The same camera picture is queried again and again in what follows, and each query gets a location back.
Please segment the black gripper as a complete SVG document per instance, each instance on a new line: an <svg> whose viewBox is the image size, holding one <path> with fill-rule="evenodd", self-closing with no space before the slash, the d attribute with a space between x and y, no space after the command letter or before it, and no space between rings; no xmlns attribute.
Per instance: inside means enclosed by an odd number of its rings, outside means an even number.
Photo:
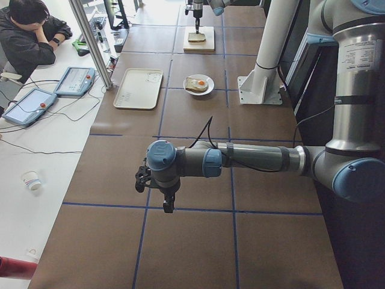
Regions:
<svg viewBox="0 0 385 289"><path fill-rule="evenodd" d="M161 193L164 194L163 210L165 213L173 213L175 193L180 189L180 184L175 184L171 187L159 187Z"/></svg>
<svg viewBox="0 0 385 289"><path fill-rule="evenodd" d="M203 15L203 0L192 1L193 16L195 17L196 33L199 33L200 18Z"/></svg>

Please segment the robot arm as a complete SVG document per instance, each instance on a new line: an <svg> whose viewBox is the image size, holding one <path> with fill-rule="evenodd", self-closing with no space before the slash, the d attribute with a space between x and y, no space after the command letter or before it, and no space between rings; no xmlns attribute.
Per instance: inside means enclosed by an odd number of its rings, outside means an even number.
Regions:
<svg viewBox="0 0 385 289"><path fill-rule="evenodd" d="M211 7L214 15L219 16L223 13L225 7L233 4L234 2L235 1L233 0L212 0L208 1L208 5ZM200 19L203 17L204 0L192 0L188 1L188 4L191 6L191 10L195 18L196 34L198 34L200 28Z"/></svg>
<svg viewBox="0 0 385 289"><path fill-rule="evenodd" d="M157 188L163 209L174 210L184 176L217 177L224 167L297 172L351 202L384 192L384 163L372 136L384 70L383 1L312 1L307 40L339 46L332 139L324 146L255 146L197 139L190 147L153 142L135 175L135 188Z"/></svg>

